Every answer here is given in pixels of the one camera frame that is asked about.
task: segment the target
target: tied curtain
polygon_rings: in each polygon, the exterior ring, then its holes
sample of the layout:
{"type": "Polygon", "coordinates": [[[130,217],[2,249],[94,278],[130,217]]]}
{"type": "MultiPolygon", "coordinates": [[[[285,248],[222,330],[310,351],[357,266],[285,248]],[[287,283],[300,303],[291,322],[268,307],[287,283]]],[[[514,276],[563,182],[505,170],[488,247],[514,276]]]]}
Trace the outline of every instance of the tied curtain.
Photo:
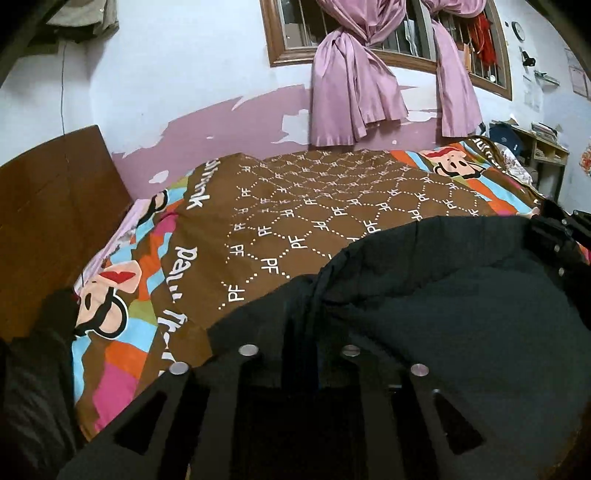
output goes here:
{"type": "Polygon", "coordinates": [[[406,118],[398,81],[369,47],[406,16],[406,0],[317,0],[342,26],[320,43],[312,67],[310,142],[353,145],[367,126],[406,118]]]}
{"type": "MultiPolygon", "coordinates": [[[[466,137],[482,114],[457,45],[437,14],[477,17],[486,0],[421,0],[437,43],[437,83],[444,137],[466,137]]],[[[312,67],[310,143],[353,145],[369,124],[408,115],[398,81],[369,48],[383,42],[406,16],[406,0],[317,0],[341,27],[320,43],[312,67]]]]}
{"type": "Polygon", "coordinates": [[[437,18],[440,11],[473,18],[484,11],[486,0],[421,0],[431,14],[437,43],[437,86],[443,111],[444,137],[467,137],[482,123],[476,92],[457,45],[437,18]]]}

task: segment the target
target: black fabric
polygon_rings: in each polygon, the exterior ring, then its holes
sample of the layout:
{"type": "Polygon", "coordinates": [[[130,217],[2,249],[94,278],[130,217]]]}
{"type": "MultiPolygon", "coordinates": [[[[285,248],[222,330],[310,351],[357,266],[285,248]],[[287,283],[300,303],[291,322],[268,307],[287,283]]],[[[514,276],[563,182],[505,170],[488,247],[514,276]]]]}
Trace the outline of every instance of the black fabric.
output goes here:
{"type": "Polygon", "coordinates": [[[55,478],[83,444],[71,351],[77,310],[72,291],[58,291],[29,337],[4,345],[0,455],[10,478],[55,478]]]}
{"type": "Polygon", "coordinates": [[[323,353],[312,350],[328,326],[345,328],[407,367],[426,364],[443,394],[480,419],[485,443],[459,456],[450,478],[538,478],[580,429],[591,332],[557,269],[524,246],[529,225],[432,218],[370,235],[315,278],[295,278],[214,325],[214,352],[256,343],[272,362],[291,359],[283,386],[321,388],[323,353]]]}

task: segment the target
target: wooden headboard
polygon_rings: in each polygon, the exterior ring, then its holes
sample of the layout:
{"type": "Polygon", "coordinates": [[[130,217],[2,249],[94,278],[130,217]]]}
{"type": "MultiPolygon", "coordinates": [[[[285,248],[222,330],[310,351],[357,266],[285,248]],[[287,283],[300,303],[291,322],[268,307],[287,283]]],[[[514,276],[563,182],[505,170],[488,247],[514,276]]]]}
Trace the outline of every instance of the wooden headboard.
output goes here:
{"type": "Polygon", "coordinates": [[[0,336],[10,340],[74,284],[132,202],[96,125],[0,167],[0,192],[0,336]]]}

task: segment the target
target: pink painted wall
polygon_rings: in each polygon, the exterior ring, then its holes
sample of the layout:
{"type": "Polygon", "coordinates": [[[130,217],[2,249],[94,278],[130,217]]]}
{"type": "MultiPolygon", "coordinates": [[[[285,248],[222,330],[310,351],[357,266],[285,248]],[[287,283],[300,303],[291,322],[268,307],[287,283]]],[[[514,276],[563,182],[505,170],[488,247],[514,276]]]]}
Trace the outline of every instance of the pink painted wall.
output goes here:
{"type": "MultiPolygon", "coordinates": [[[[153,147],[140,148],[128,155],[114,153],[113,161],[132,197],[150,197],[212,158],[242,152],[264,159],[308,148],[295,141],[282,141],[292,133],[283,131],[284,117],[296,117],[310,109],[310,91],[303,85],[279,88],[237,105],[239,100],[216,103],[171,121],[153,147]],[[168,170],[164,182],[150,183],[164,170],[168,170]]],[[[383,122],[355,149],[432,148],[441,144],[436,134],[440,131],[437,123],[436,118],[403,124],[383,122]]],[[[298,132],[298,138],[307,138],[307,125],[301,125],[300,129],[305,131],[298,132]]]]}

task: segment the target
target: wall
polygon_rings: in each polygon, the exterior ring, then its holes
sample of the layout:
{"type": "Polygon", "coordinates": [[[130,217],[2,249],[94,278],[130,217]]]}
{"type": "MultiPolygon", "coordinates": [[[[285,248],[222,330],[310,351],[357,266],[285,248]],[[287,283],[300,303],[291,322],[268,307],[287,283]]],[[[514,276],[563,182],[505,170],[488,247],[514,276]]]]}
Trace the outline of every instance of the wall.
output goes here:
{"type": "MultiPolygon", "coordinates": [[[[522,125],[543,121],[543,103],[539,112],[524,105],[523,75],[533,79],[533,71],[522,66],[519,47],[558,76],[553,58],[561,46],[548,45],[551,25],[525,1],[495,3],[508,41],[514,100],[477,89],[485,122],[512,114],[522,125]],[[510,27],[513,20],[528,34],[523,44],[510,27]]],[[[128,0],[118,8],[119,32],[89,47],[90,97],[133,196],[150,196],[214,157],[243,151],[264,158],[307,148],[310,65],[269,67],[258,2],[177,0],[163,8],[156,0],[128,0]]],[[[435,76],[393,71],[409,120],[382,125],[358,148],[421,150],[444,142],[437,135],[435,76]]]]}
{"type": "Polygon", "coordinates": [[[565,142],[570,150],[560,204],[565,210],[591,212],[591,177],[579,165],[581,156],[591,142],[591,102],[573,92],[569,74],[569,62],[564,49],[566,43],[556,39],[560,45],[560,55],[555,61],[560,68],[559,88],[545,89],[545,123],[555,127],[560,124],[564,129],[565,142]]]}
{"type": "MultiPolygon", "coordinates": [[[[0,87],[0,165],[61,135],[59,54],[19,59],[0,87]]],[[[66,132],[93,125],[85,48],[66,47],[64,124],[66,132]]]]}

